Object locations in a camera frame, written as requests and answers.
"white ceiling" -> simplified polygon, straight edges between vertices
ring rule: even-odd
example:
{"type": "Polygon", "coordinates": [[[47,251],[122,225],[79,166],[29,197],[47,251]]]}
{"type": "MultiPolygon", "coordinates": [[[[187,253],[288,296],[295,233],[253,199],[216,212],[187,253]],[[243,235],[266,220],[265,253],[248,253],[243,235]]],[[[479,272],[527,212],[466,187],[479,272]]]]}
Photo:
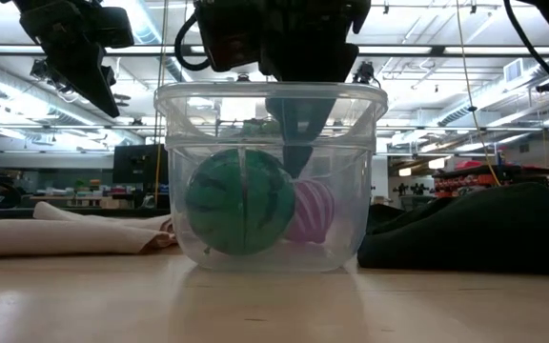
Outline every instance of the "white ceiling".
{"type": "MultiPolygon", "coordinates": [[[[131,20],[136,15],[132,3],[140,0],[108,0],[108,5],[122,6],[129,9],[131,20]]],[[[186,3],[192,1],[171,1],[169,5],[168,35],[165,40],[171,44],[174,36],[183,24],[186,14],[186,3]]],[[[383,45],[458,45],[457,9],[455,0],[390,0],[389,14],[383,14],[383,1],[373,1],[372,11],[361,34],[349,35],[349,42],[357,44],[383,45]]],[[[478,12],[470,14],[469,8],[463,8],[461,22],[463,34],[470,45],[519,45],[520,40],[501,8],[500,0],[478,0],[478,12]]],[[[158,30],[162,30],[164,2],[146,0],[145,6],[158,30]]],[[[535,45],[549,46],[549,26],[533,7],[515,3],[518,20],[535,45]]],[[[191,31],[186,37],[187,44],[201,44],[197,32],[191,31]]],[[[18,24],[18,12],[12,3],[0,4],[0,44],[30,44],[31,40],[18,24]]],[[[355,68],[364,61],[373,62],[377,71],[386,64],[378,76],[390,95],[392,110],[385,119],[414,118],[419,110],[441,110],[466,97],[466,84],[462,69],[462,60],[458,58],[361,58],[355,68]],[[436,66],[436,71],[414,90],[417,82],[427,71],[419,68],[436,66]]],[[[477,88],[502,75],[502,68],[512,62],[511,58],[470,58],[467,64],[470,72],[471,86],[477,88]]],[[[29,71],[33,58],[19,56],[0,56],[0,69],[20,78],[31,81],[29,71]]],[[[116,68],[116,58],[106,58],[105,64],[116,68]]],[[[123,117],[153,116],[153,91],[158,84],[158,61],[153,57],[123,57],[119,61],[118,85],[113,87],[117,93],[132,97],[130,106],[122,108],[123,117]]],[[[257,71],[257,65],[238,68],[231,72],[215,73],[213,71],[187,71],[193,80],[225,81],[235,79],[239,72],[251,74],[254,81],[264,79],[257,71]]],[[[80,101],[76,105],[95,113],[98,109],[80,101]]],[[[500,108],[504,114],[512,109],[500,108]]]]}

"green striped ball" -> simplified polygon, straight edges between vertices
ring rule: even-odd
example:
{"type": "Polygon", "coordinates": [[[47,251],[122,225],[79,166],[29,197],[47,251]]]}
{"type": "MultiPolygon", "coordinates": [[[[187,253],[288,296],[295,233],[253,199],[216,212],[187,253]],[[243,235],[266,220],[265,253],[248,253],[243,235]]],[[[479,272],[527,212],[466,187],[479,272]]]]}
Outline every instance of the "green striped ball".
{"type": "Polygon", "coordinates": [[[210,248],[248,255],[281,238],[295,211],[291,177],[264,151],[231,149],[198,166],[186,192],[193,232],[210,248]]]}

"wooden table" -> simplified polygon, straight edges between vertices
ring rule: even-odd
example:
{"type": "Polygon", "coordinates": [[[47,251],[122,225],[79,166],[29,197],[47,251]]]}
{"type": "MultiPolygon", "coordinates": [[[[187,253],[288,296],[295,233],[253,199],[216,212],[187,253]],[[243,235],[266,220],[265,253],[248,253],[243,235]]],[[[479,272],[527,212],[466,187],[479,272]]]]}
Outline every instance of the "wooden table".
{"type": "Polygon", "coordinates": [[[549,342],[549,277],[230,273],[178,250],[0,259],[0,342],[549,342]]]}

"ceiling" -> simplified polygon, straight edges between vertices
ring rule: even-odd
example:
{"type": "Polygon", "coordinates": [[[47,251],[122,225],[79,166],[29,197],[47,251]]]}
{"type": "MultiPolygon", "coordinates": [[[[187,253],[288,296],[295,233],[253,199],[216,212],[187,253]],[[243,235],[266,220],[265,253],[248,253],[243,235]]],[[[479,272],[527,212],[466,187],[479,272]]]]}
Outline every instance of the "ceiling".
{"type": "MultiPolygon", "coordinates": [[[[156,31],[166,28],[164,40],[171,44],[179,28],[188,16],[187,3],[191,1],[170,1],[168,4],[168,22],[163,25],[165,2],[162,0],[106,0],[106,6],[119,6],[127,9],[133,26],[146,20],[146,15],[156,31]]],[[[476,13],[471,13],[471,1],[461,1],[460,21],[463,36],[468,46],[519,46],[518,35],[505,15],[500,0],[477,0],[476,13]]],[[[396,46],[458,46],[459,32],[455,0],[390,0],[389,13],[384,14],[384,1],[374,0],[372,10],[360,34],[350,34],[348,41],[359,45],[396,45],[396,46]]],[[[538,10],[526,4],[515,2],[515,13],[534,45],[549,47],[549,26],[538,10]]],[[[200,35],[191,30],[186,38],[187,45],[201,45],[200,35]]],[[[18,24],[18,12],[12,3],[0,4],[0,45],[31,44],[31,40],[18,24]]],[[[29,76],[34,60],[39,57],[0,55],[0,72],[12,75],[28,83],[34,82],[29,76]]],[[[190,62],[200,62],[201,58],[189,57],[190,62]]],[[[516,57],[468,58],[467,68],[471,91],[480,90],[503,77],[505,66],[517,60],[516,57]]],[[[444,117],[447,109],[461,104],[467,99],[467,84],[461,58],[420,57],[412,55],[389,58],[387,56],[360,56],[353,71],[361,62],[372,62],[376,68],[376,77],[389,95],[390,110],[379,121],[379,126],[430,126],[444,117]]],[[[152,56],[107,57],[105,65],[112,66],[117,74],[117,84],[113,92],[131,97],[126,101],[128,107],[120,108],[121,116],[111,120],[95,106],[85,103],[75,96],[65,96],[70,111],[77,111],[100,118],[101,124],[129,124],[133,118],[142,118],[146,124],[153,125],[153,92],[158,86],[159,62],[152,56]]],[[[266,77],[257,70],[257,65],[237,68],[230,72],[216,73],[211,70],[184,71],[193,81],[229,81],[235,80],[240,72],[248,73],[253,81],[266,81],[266,77]]],[[[174,82],[166,73],[163,83],[174,82]]],[[[43,83],[33,85],[35,90],[55,94],[54,90],[43,83]]],[[[549,104],[549,94],[530,94],[527,89],[509,91],[504,96],[493,97],[481,107],[484,119],[482,125],[510,114],[526,109],[530,111],[518,120],[505,123],[507,126],[527,126],[541,118],[549,118],[549,107],[537,109],[536,104],[549,104]]],[[[214,121],[210,110],[197,110],[196,115],[206,121],[214,121]]],[[[469,118],[453,121],[450,127],[473,126],[469,118]]],[[[390,151],[411,151],[420,147],[450,140],[461,143],[473,140],[474,133],[447,131],[441,134],[420,135],[420,132],[407,137],[417,130],[379,131],[378,137],[387,142],[402,142],[391,145],[390,151]]],[[[140,131],[139,136],[152,136],[152,131],[140,131]]]]}

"plastic bin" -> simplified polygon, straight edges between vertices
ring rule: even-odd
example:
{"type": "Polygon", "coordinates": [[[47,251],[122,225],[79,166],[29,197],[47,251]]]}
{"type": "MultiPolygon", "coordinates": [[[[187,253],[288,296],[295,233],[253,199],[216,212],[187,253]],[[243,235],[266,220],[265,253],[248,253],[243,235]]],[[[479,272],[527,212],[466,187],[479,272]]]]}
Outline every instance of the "plastic bin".
{"type": "Polygon", "coordinates": [[[174,231],[219,270],[328,271],[366,230],[387,94],[355,84],[182,83],[159,89],[174,231]]]}

